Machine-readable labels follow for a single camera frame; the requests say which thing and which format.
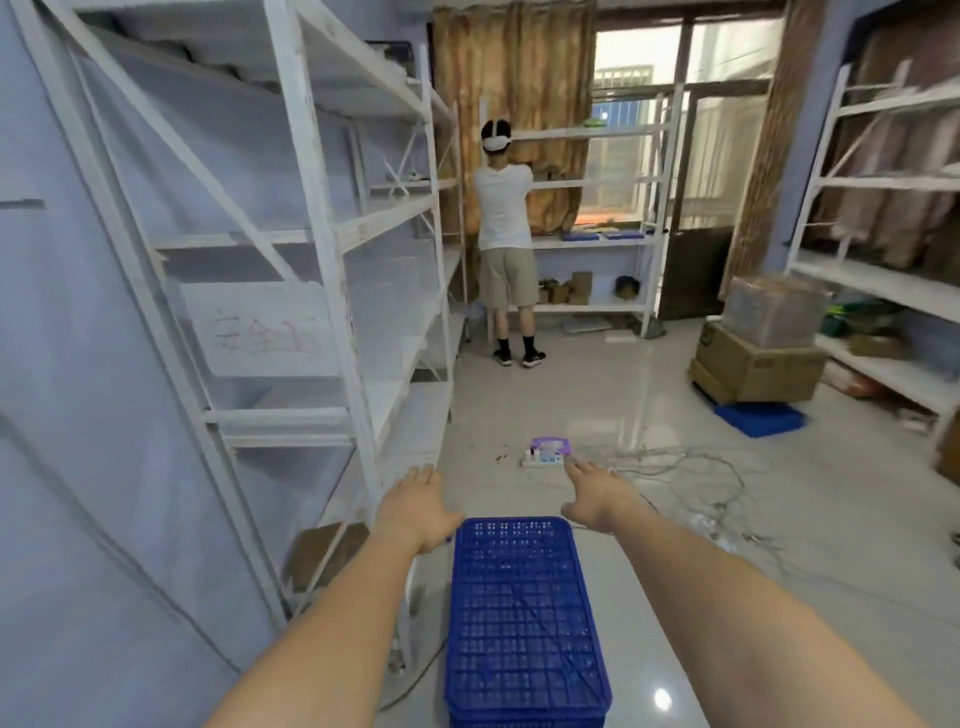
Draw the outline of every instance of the glossy floor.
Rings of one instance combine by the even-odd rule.
[[[932,725],[956,725],[960,571],[948,533],[960,528],[960,488],[929,468],[924,439],[823,386],[803,430],[744,437],[686,381],[698,330],[671,324],[664,338],[634,344],[547,331],[538,338],[547,359],[531,371],[501,369],[485,342],[467,345],[441,457],[451,503],[468,516],[558,513],[572,499],[563,474],[518,466],[533,437],[568,437],[600,460],[665,449],[637,482],[660,510],[690,522],[726,503],[730,547],[812,605]],[[678,462],[677,448],[726,462]],[[608,537],[575,533],[613,688],[607,725],[706,725],[623,554]],[[445,635],[451,550],[418,569],[421,663]],[[377,725],[446,725],[442,664],[441,654]]]

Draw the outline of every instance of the khaki shorts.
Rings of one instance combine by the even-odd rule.
[[[531,248],[493,248],[480,254],[480,300],[496,311],[517,308],[540,298],[537,260]]]

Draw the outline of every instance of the curtain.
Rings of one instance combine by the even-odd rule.
[[[763,265],[780,199],[780,180],[806,95],[806,82],[824,24],[828,0],[790,0],[783,22],[777,68],[770,82],[767,113],[760,128],[740,216],[733,230],[721,299],[734,276]]]
[[[484,162],[480,98],[486,98],[488,118],[505,118],[515,130],[582,124],[592,106],[596,9],[592,0],[461,11],[439,8],[433,22],[437,89],[450,106],[456,105],[460,116],[467,260],[473,261],[480,218],[470,178]],[[508,154],[513,162],[533,162],[535,176],[546,171],[551,179],[574,180],[584,176],[587,151],[587,141],[515,142]],[[455,225],[453,197],[444,200],[444,226]],[[531,231],[568,230],[580,199],[580,188],[531,192],[527,197]],[[469,265],[471,281],[473,268]]]

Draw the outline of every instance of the forearm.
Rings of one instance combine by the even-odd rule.
[[[923,725],[811,609],[746,561],[640,501],[612,523],[715,728]]]
[[[416,550],[372,533],[319,600],[234,686],[208,728],[373,725]]]

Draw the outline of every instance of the human arm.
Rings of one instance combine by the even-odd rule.
[[[367,542],[243,674],[206,728],[373,725],[407,572],[464,519],[446,512],[442,487],[428,465],[384,496]]]
[[[655,513],[622,477],[570,460],[564,516],[612,533],[713,728],[921,728],[816,613],[743,559]]]

